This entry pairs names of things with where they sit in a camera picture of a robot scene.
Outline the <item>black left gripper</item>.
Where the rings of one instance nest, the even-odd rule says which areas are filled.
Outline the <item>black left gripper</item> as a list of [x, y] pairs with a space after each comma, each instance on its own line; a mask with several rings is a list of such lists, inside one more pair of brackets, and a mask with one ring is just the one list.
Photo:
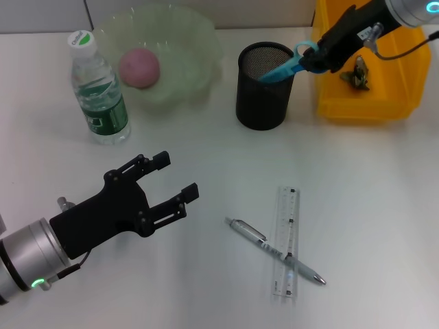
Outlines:
[[149, 209], [145, 193], [137, 184], [145, 175], [170, 164], [167, 151], [152, 159], [139, 154], [109, 171], [98, 194], [50, 219], [49, 224], [67, 256], [75, 259], [119, 233], [135, 232], [138, 227], [139, 236], [151, 236], [158, 229], [185, 218], [186, 205], [199, 198], [196, 183]]

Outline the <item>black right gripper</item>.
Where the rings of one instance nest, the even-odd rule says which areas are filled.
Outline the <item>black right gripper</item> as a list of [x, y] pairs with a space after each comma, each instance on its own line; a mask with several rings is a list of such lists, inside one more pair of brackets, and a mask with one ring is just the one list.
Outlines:
[[400, 23], [390, 14], [385, 1], [369, 1], [360, 8], [352, 5], [323, 34], [315, 47], [310, 47], [303, 53], [300, 65], [311, 73], [339, 71], [364, 46], [359, 33], [376, 23], [383, 25], [384, 36], [400, 27]]

